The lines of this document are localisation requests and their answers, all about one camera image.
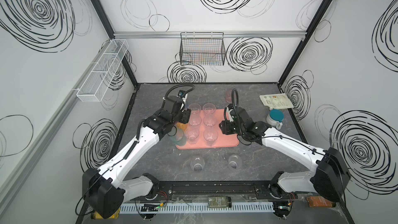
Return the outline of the yellow plastic cup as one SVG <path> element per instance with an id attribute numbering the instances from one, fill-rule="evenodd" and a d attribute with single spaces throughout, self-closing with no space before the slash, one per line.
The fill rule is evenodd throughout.
<path id="1" fill-rule="evenodd" d="M 184 123 L 180 123 L 180 122 L 176 124 L 176 127 L 181 129 L 183 132 L 185 132 L 187 130 L 188 126 L 189 126 L 188 124 L 184 124 Z"/>

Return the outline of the clear cup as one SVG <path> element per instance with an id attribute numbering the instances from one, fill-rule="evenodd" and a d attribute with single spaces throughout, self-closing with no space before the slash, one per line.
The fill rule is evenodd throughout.
<path id="1" fill-rule="evenodd" d="M 237 154 L 232 154 L 228 158 L 228 168 L 230 170 L 239 170 L 243 165 L 242 158 Z"/>
<path id="2" fill-rule="evenodd" d="M 201 156 L 194 156 L 190 160 L 191 169 L 195 172 L 201 172 L 205 168 L 205 160 Z"/>
<path id="3" fill-rule="evenodd" d="M 185 130 L 185 136 L 187 137 L 187 142 L 191 145 L 194 145 L 198 142 L 200 129 L 197 127 L 188 127 Z"/>
<path id="4" fill-rule="evenodd" d="M 202 117 L 200 114 L 193 114 L 189 119 L 189 126 L 192 128 L 199 128 L 202 124 Z"/>

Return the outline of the teal plastic cup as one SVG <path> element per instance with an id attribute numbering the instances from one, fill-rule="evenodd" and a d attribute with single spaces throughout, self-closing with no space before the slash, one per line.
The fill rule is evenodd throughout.
<path id="1" fill-rule="evenodd" d="M 182 129 L 174 127 L 171 132 L 168 133 L 168 136 L 173 144 L 176 146 L 185 146 L 187 139 Z"/>

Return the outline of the clear faceted glass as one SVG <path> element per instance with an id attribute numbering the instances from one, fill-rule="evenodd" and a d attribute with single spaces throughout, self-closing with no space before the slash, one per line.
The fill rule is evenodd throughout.
<path id="1" fill-rule="evenodd" d="M 192 103 L 188 106 L 188 109 L 191 110 L 191 117 L 197 117 L 200 115 L 202 107 L 198 103 Z"/>

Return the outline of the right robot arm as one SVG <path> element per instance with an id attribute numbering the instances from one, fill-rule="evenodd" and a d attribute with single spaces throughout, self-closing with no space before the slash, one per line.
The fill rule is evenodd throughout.
<path id="1" fill-rule="evenodd" d="M 274 149 L 302 166 L 304 172 L 280 172 L 269 189 L 273 197 L 282 193 L 314 192 L 331 202 L 344 199 L 351 174 L 342 154 L 335 148 L 327 150 L 294 139 L 264 121 L 254 122 L 241 107 L 229 104 L 223 111 L 219 128 L 225 135 L 236 134 L 243 140 Z"/>

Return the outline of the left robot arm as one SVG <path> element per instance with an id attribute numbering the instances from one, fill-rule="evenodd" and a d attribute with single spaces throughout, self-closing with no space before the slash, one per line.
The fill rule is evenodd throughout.
<path id="1" fill-rule="evenodd" d="M 152 175 L 145 173 L 131 180 L 125 177 L 176 123 L 188 123 L 191 111 L 186 108 L 186 98 L 186 95 L 165 96 L 161 108 L 141 120 L 136 136 L 124 148 L 99 168 L 84 172 L 82 198 L 102 218 L 110 218 L 126 201 L 156 196 L 159 181 Z"/>

